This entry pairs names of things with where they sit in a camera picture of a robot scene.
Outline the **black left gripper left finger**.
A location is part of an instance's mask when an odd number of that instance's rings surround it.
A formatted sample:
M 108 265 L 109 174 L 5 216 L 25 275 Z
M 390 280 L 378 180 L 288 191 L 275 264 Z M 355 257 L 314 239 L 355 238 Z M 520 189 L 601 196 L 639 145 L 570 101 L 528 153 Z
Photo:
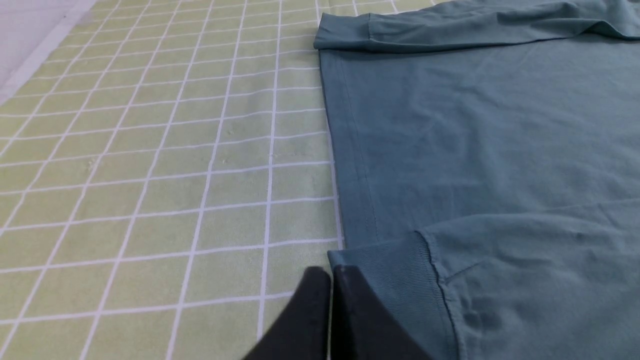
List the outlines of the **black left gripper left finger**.
M 306 268 L 290 301 L 245 360 L 326 360 L 331 292 L 322 267 Z

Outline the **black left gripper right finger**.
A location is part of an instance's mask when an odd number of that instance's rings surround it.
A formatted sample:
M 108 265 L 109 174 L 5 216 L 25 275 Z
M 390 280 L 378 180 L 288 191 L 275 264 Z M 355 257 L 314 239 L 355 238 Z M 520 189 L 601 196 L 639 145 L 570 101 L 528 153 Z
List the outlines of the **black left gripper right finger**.
M 334 360 L 430 360 L 356 266 L 333 269 Z

